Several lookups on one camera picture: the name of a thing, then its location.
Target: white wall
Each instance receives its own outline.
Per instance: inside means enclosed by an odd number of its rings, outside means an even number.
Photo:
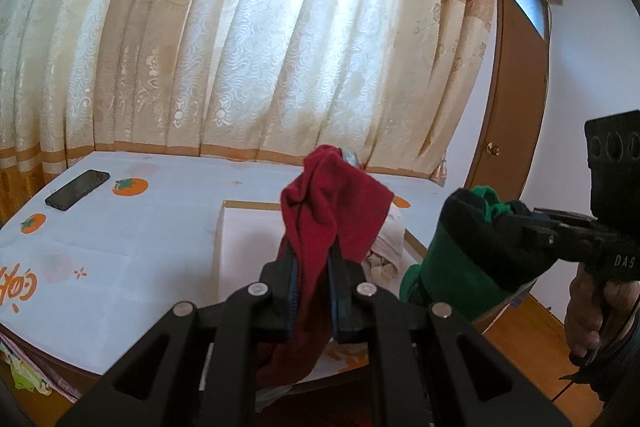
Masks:
[[[584,122],[640,108],[640,16],[631,0],[564,0],[551,13],[545,116],[522,199],[590,214]],[[532,291],[562,321],[575,269],[558,262]]]
[[[496,19],[497,10],[494,10],[494,21],[491,24],[491,33],[476,83],[447,148],[447,182],[445,183],[447,194],[465,184],[478,146],[478,137],[482,128],[482,120],[484,120],[486,100],[489,97],[489,87],[494,70]]]

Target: curtain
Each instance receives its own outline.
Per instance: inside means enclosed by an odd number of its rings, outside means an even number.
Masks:
[[[0,0],[0,220],[93,150],[444,183],[495,0]]]

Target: white tablecloth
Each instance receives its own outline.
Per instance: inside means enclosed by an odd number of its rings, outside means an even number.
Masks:
[[[111,179],[66,212],[44,204],[87,169],[109,172]],[[37,277],[27,300],[20,296],[30,288],[16,293],[20,280],[0,288],[0,322],[57,359],[103,374],[175,302],[216,301],[213,241],[222,201],[278,201],[300,170],[216,158],[90,154],[0,230],[0,269],[11,274],[19,264],[16,277]],[[411,202],[402,211],[406,227],[428,245],[449,190],[425,180],[376,177]],[[117,196],[114,182],[123,178],[142,178],[148,189]],[[20,224],[35,213],[46,221],[22,233]],[[33,277],[21,281],[34,283]]]

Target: red fabric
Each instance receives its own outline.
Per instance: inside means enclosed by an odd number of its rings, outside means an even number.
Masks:
[[[305,158],[302,174],[280,198],[285,238],[298,258],[298,315],[287,344],[261,346],[258,387],[293,384],[314,368],[332,336],[327,251],[337,236],[342,256],[361,263],[393,196],[335,147],[322,145]]]

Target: hand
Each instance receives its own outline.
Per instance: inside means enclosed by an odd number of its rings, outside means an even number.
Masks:
[[[566,308],[564,319],[564,334],[566,343],[577,357],[583,357],[587,350],[595,349],[600,343],[598,331],[602,326],[602,310],[593,304],[595,281],[584,271],[584,265],[578,266],[575,279],[569,287],[571,300]],[[604,288],[604,296],[611,307],[624,314],[629,314],[636,305],[640,294],[640,283],[608,282]],[[632,328],[634,320],[623,329],[616,340],[622,339]]]

